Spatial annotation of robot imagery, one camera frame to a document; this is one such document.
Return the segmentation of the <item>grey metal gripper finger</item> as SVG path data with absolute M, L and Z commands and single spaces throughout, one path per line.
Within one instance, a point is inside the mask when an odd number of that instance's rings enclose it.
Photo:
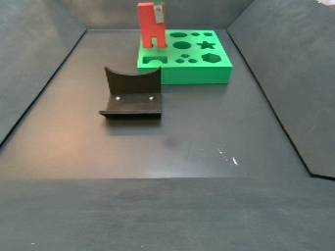
M 154 0 L 154 13 L 156 23 L 163 24 L 166 21 L 164 0 Z

